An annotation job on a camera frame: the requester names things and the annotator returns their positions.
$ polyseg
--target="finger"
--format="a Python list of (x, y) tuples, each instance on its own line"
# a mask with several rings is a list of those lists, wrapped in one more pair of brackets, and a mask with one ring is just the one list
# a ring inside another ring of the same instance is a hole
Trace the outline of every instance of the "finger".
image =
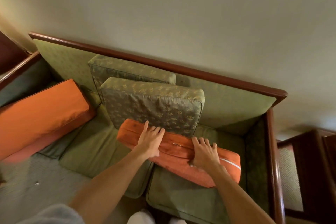
[(193, 138), (191, 138), (191, 140), (192, 140), (192, 143), (194, 144), (194, 147), (196, 147), (197, 145), (200, 144), (197, 140), (197, 137), (193, 137)]
[(145, 122), (145, 125), (144, 125), (144, 127), (143, 127), (143, 132), (146, 132), (146, 131), (147, 131), (147, 129), (148, 129), (148, 123), (149, 123), (149, 121), (146, 121), (146, 122)]
[(201, 137), (201, 138), (199, 139), (199, 142), (201, 143), (201, 145), (205, 145), (205, 141), (204, 141), (204, 138), (203, 138), (203, 137)]
[(166, 130), (162, 128), (159, 132), (159, 136), (163, 136), (165, 134)]

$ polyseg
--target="gray carpet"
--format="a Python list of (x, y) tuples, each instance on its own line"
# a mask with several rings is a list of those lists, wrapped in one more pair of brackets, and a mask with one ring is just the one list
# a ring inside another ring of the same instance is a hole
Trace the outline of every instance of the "gray carpet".
[[(41, 154), (18, 164), (0, 163), (0, 172), (7, 181), (0, 187), (1, 224), (15, 224), (52, 204), (66, 204), (90, 180)], [(144, 206), (142, 197), (137, 200), (123, 197), (106, 223), (127, 223)]]

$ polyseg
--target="person's left hand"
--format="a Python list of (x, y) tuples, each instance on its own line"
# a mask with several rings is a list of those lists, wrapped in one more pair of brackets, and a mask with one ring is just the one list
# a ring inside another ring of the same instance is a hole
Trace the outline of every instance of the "person's left hand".
[(158, 157), (160, 155), (159, 145), (166, 130), (154, 126), (148, 129), (148, 123), (148, 121), (145, 122), (138, 145), (135, 149), (138, 149), (141, 153), (145, 154), (146, 158)]

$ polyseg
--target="wooden sofa frame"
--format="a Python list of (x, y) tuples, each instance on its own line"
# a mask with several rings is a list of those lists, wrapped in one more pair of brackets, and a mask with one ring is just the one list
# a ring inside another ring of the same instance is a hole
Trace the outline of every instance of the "wooden sofa frame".
[[(280, 89), (275, 89), (251, 82), (245, 82), (242, 80), (237, 80), (233, 78), (229, 78), (226, 76), (213, 74), (209, 72), (200, 71), (193, 68), (188, 68), (180, 65), (175, 65), (163, 61), (158, 61), (150, 58), (145, 58), (141, 56), (137, 56), (130, 53), (120, 52), (116, 50), (111, 50), (107, 48), (97, 47), (90, 44), (83, 44), (75, 41), (70, 41), (66, 39), (56, 38), (48, 35), (38, 34), (38, 33), (29, 33), (29, 36), (32, 39), (39, 39), (42, 41), (47, 41), (54, 44), (60, 44), (63, 46), (76, 48), (92, 53), (97, 53), (113, 58), (133, 61), (137, 63), (141, 63), (148, 66), (153, 66), (159, 69), (167, 70), (173, 73), (179, 73), (203, 80), (207, 80), (210, 82), (215, 82), (231, 87), (235, 87), (242, 90), (248, 90), (251, 92), (260, 93), (263, 95), (275, 97), (276, 101), (272, 105), (274, 107), (278, 103), (280, 103), (283, 99), (287, 97), (287, 92)], [(26, 60), (21, 62), (15, 68), (13, 68), (5, 77), (0, 79), (0, 90), (2, 90), (6, 85), (12, 82), (16, 77), (26, 71), (31, 65), (40, 60), (42, 56), (39, 52), (33, 53)], [(265, 119), (266, 124), (266, 135), (268, 137), (267, 140), (267, 171), (268, 171), (268, 183), (269, 183), (269, 201), (270, 201), (270, 216), (275, 220), (277, 224), (285, 223), (285, 213), (284, 213), (284, 205), (283, 205), (283, 197), (282, 197), (282, 189), (281, 189), (281, 181), (279, 175), (279, 164), (278, 164), (278, 152), (277, 152), (277, 142), (273, 133), (273, 109), (269, 108), (269, 110), (263, 115), (263, 119)]]

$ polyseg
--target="hand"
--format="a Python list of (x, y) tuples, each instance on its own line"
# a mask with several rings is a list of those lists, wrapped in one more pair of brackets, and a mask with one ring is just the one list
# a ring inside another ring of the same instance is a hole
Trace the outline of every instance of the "hand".
[(200, 168), (207, 173), (211, 171), (213, 167), (218, 166), (219, 157), (217, 153), (217, 144), (214, 143), (212, 147), (210, 146), (209, 140), (201, 137), (199, 141), (197, 137), (192, 138), (195, 149), (195, 157), (191, 162), (192, 165)]
[(146, 158), (158, 157), (160, 155), (159, 145), (166, 130), (154, 126), (148, 129), (148, 123), (148, 121), (145, 122), (138, 145), (135, 149), (138, 149), (141, 153), (145, 154)]

